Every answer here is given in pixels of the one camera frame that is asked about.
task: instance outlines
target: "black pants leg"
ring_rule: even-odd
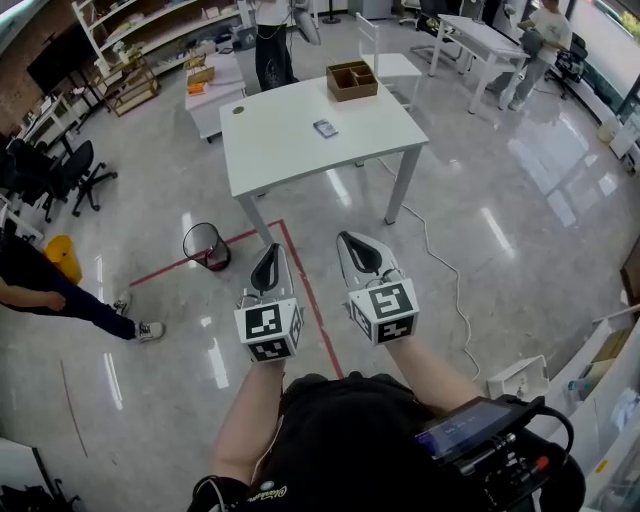
[[[89,292],[76,286],[63,274],[58,273],[55,276],[51,291],[58,292],[66,299],[67,302],[62,311],[56,312],[49,308],[33,308],[29,311],[37,315],[64,316],[87,320],[118,338],[124,340],[135,338],[136,327],[132,320],[118,315],[111,306],[103,304]]]
[[[287,50],[286,26],[258,25],[256,74],[262,91],[296,82]]]

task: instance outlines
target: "yellow bucket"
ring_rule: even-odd
[[[58,235],[49,242],[44,250],[47,259],[53,263],[60,272],[73,284],[78,284],[82,279],[82,268],[78,262],[73,242],[67,235]]]

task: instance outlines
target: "cardboard box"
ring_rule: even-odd
[[[612,332],[607,338],[607,341],[604,342],[604,345],[602,345],[602,348],[600,348],[600,351],[593,358],[593,362],[596,363],[618,357],[618,354],[622,351],[622,347],[624,347],[624,344],[627,342],[627,338],[629,338],[629,334],[631,334],[631,329],[621,329]]]
[[[378,94],[378,80],[363,60],[328,66],[327,87],[338,101]]]

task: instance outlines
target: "white cart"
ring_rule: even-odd
[[[215,68],[215,77],[205,86],[204,94],[189,96],[185,92],[184,107],[196,123],[200,138],[211,142],[214,135],[222,132],[220,107],[244,98],[246,84],[233,53],[208,55],[205,65]]]

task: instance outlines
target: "mobile phone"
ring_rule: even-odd
[[[325,139],[329,137],[333,137],[337,135],[338,130],[336,130],[333,125],[327,121],[326,119],[321,119],[320,121],[316,121],[313,123],[313,127],[322,135]]]

